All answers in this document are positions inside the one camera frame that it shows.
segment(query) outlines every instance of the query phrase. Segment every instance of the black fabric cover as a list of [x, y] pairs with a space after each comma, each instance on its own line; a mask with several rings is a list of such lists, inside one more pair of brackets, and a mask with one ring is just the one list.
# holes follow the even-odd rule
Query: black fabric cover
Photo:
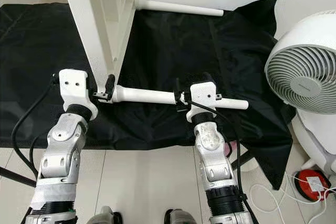
[[[208, 72], [225, 97], [246, 99], [238, 113], [243, 145], [255, 156], [274, 188], [279, 188], [287, 164], [291, 136], [286, 119], [292, 108], [270, 90], [264, 65], [275, 45], [274, 4], [257, 1], [223, 17], [136, 12], [119, 84], [125, 87], [172, 91], [175, 79]], [[4, 5], [0, 8], [1, 118], [0, 146], [9, 147], [14, 124], [40, 95], [52, 73], [63, 68], [85, 70], [95, 82], [67, 4]], [[86, 148], [149, 150], [193, 145], [193, 126], [185, 113], [164, 104], [98, 104], [90, 122]], [[20, 147], [50, 128], [63, 112], [59, 89], [31, 114], [18, 134]], [[232, 129], [218, 120], [221, 131]], [[45, 147], [45, 137], [37, 147]]]

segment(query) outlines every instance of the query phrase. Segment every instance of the white cable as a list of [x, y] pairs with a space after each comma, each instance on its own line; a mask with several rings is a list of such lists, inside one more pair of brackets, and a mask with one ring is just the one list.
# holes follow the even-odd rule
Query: white cable
[[[250, 194], [250, 199], [251, 199], [251, 203], [252, 203], [252, 205], [253, 205], [257, 210], [259, 210], [260, 212], [264, 212], [264, 213], [267, 213], [267, 214], [269, 214], [269, 213], [271, 213], [271, 212], [274, 212], [274, 211], [278, 210], [278, 211], [279, 211], [280, 218], [281, 218], [281, 221], [282, 221], [283, 224], [286, 224], [286, 223], [285, 223], [285, 221], [284, 221], [284, 219], [283, 219], [282, 212], [281, 212], [281, 209], [280, 209], [280, 205], [281, 205], [281, 203], [282, 203], [282, 201], [283, 201], [285, 195], [288, 196], [289, 198], [293, 199], [293, 200], [296, 200], [296, 201], [298, 201], [298, 202], [300, 202], [300, 203], [307, 204], [307, 205], [313, 205], [313, 204], [316, 204], [316, 203], [320, 202], [321, 199], [322, 199], [322, 195], [321, 195], [321, 192], [320, 192], [320, 191], [318, 191], [318, 193], [319, 193], [319, 199], [318, 199], [317, 201], [315, 201], [315, 202], [306, 202], [306, 201], [302, 201], [302, 200], [299, 200], [299, 199], [297, 199], [297, 198], [295, 198], [295, 197], [289, 195], [289, 194], [287, 193], [287, 187], [288, 187], [288, 183], [291, 184], [291, 182], [288, 180], [288, 177], [292, 177], [292, 178], [294, 178], [294, 179], [297, 179], [297, 180], [302, 181], [302, 182], [305, 182], [305, 183], [308, 183], [308, 182], [305, 181], [305, 180], [299, 179], [299, 178], [297, 178], [297, 177], [288, 175], [286, 172], [285, 172], [285, 176], [286, 176], [286, 187], [285, 187], [285, 190], [283, 190], [282, 188], [280, 188], [280, 190], [283, 192], [283, 195], [282, 195], [282, 197], [281, 197], [281, 199], [280, 199], [279, 202], [276, 200], [276, 198], [275, 198], [275, 196], [272, 194], [272, 192], [271, 192], [268, 188], [266, 188], [264, 185], [261, 185], [261, 184], [255, 184], [255, 185], [251, 186], [251, 188], [250, 188], [250, 190], [249, 190], [249, 194]], [[263, 210], [263, 209], [257, 207], [256, 204], [255, 204], [255, 202], [253, 201], [253, 197], [252, 197], [252, 190], [253, 190], [254, 188], [256, 188], [256, 187], [260, 187], [260, 188], [264, 189], [265, 191], [267, 191], [267, 192], [270, 194], [270, 196], [273, 198], [273, 200], [275, 201], [277, 207], [274, 208], [274, 209], [272, 209], [272, 210]], [[309, 220], [308, 224], [311, 224], [311, 222], [312, 222], [313, 220], [315, 220], [316, 218], [318, 218], [319, 216], [321, 216], [322, 214], [324, 214], [324, 212], [325, 212], [325, 210], [326, 210], [326, 208], [327, 208], [326, 193], [327, 193], [328, 191], [333, 191], [333, 192], [335, 192], [334, 190], [336, 189], [336, 187], [334, 187], [334, 188], [326, 188], [326, 187], [323, 187], [323, 188], [326, 189], [326, 190], [324, 191], [324, 194], [323, 194], [323, 198], [324, 198], [324, 209], [323, 209], [323, 211], [321, 211], [319, 214], [313, 216], [313, 217]]]

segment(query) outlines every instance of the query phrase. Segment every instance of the red device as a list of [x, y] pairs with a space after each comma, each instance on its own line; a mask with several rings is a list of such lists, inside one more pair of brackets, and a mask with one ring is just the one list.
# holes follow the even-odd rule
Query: red device
[[[326, 189], [323, 189], [316, 184], [322, 185], [325, 188], [330, 188], [331, 183], [330, 181], [326, 178], [326, 176], [321, 172], [320, 170], [302, 170], [295, 175], [296, 178], [304, 180], [299, 181], [295, 179], [295, 187], [298, 190], [298, 192], [307, 200], [309, 201], [317, 201], [319, 199], [319, 192], [321, 192], [321, 201], [325, 200], [323, 198], [324, 192]], [[325, 194], [325, 198], [328, 197], [328, 194], [330, 191], [328, 191]]]

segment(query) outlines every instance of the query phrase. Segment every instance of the electric fan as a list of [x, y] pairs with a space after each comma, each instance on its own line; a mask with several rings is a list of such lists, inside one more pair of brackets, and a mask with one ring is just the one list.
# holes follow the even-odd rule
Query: electric fan
[[275, 45], [265, 74], [273, 92], [297, 108], [298, 141], [325, 173], [336, 173], [336, 10], [297, 23]]

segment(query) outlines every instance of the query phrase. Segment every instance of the tile floor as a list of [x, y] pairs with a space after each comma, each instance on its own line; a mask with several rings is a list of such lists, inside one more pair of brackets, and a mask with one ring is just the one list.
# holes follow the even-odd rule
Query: tile floor
[[[43, 150], [35, 151], [36, 164], [42, 154]], [[198, 156], [195, 155], [193, 147], [173, 146], [153, 151], [84, 150], [81, 157], [75, 205], [79, 216], [78, 223], [86, 223], [104, 205], [122, 212], [125, 224], [162, 223], [165, 211], [173, 207], [189, 211], [197, 223], [209, 223], [210, 211], [199, 175]], [[307, 159], [301, 146], [294, 144], [287, 173], [292, 174], [299, 170]], [[0, 165], [33, 178], [32, 173], [11, 149], [0, 148]], [[242, 181], [249, 202], [252, 185], [263, 184], [271, 189], [259, 167], [242, 172]], [[272, 193], [277, 200], [282, 196], [280, 191]], [[288, 186], [287, 193], [304, 200], [291, 186]], [[0, 178], [0, 222], [20, 223], [32, 195], [32, 188], [4, 177]], [[271, 210], [276, 206], [272, 198], [259, 188], [253, 191], [253, 197], [258, 207]], [[278, 211], [265, 214], [253, 206], [252, 208], [260, 224], [282, 224]], [[281, 204], [286, 224], [307, 224], [321, 209], [322, 203], [304, 205], [288, 197]], [[325, 214], [312, 224], [334, 224], [335, 209], [335, 196], [330, 195]]]

